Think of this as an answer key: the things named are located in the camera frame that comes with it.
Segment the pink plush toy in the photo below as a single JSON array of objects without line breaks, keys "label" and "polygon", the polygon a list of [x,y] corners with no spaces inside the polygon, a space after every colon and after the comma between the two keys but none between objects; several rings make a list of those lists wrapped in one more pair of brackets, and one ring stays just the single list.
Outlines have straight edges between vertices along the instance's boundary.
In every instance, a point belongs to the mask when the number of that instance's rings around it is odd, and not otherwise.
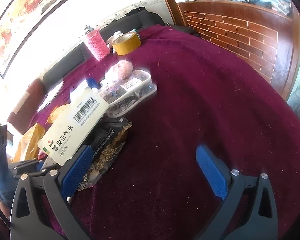
[{"label": "pink plush toy", "polygon": [[128,60],[120,60],[112,66],[105,74],[105,80],[108,84],[113,84],[119,80],[124,80],[131,75],[133,65]]}]

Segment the white wall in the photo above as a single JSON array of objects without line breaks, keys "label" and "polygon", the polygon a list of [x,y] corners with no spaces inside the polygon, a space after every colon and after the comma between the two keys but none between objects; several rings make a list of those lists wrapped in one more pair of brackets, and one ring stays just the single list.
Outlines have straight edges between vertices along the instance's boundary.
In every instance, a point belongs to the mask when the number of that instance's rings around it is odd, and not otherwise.
[{"label": "white wall", "polygon": [[[21,98],[28,85],[67,51],[93,25],[129,5],[143,0],[68,0],[54,11],[29,37],[12,62],[4,80],[0,77],[0,122]],[[149,7],[172,23],[164,2]]]}]

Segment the purple tablecloth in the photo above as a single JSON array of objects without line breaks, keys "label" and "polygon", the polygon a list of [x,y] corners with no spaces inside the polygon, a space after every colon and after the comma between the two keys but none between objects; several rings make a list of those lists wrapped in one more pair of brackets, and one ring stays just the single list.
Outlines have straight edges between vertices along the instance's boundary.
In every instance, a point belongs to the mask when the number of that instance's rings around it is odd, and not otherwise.
[{"label": "purple tablecloth", "polygon": [[[195,159],[206,143],[230,168],[269,175],[282,236],[300,212],[300,122],[247,63],[210,42],[169,27],[141,32],[142,45],[82,64],[57,98],[33,118],[46,128],[55,106],[85,78],[99,80],[119,59],[148,69],[157,95],[126,117],[133,123],[111,169],[77,192],[72,208],[96,239],[192,239],[216,211]],[[50,214],[55,228],[58,224]]]}]

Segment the picture frame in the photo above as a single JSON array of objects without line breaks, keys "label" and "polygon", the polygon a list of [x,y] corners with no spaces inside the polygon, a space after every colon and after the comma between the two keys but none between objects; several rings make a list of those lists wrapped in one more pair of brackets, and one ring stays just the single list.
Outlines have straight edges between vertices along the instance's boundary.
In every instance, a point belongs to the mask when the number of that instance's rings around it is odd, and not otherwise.
[{"label": "picture frame", "polygon": [[0,16],[0,76],[38,26],[67,0],[11,0]]}]

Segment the yellow packing tape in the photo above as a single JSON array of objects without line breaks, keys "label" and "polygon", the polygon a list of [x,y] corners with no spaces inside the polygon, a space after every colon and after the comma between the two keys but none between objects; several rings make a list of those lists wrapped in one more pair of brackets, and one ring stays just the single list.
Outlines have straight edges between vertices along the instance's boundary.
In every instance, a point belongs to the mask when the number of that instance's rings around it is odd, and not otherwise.
[{"label": "yellow packing tape", "polygon": [[126,55],[141,45],[141,41],[136,32],[126,33],[113,41],[113,47],[118,55]]}]

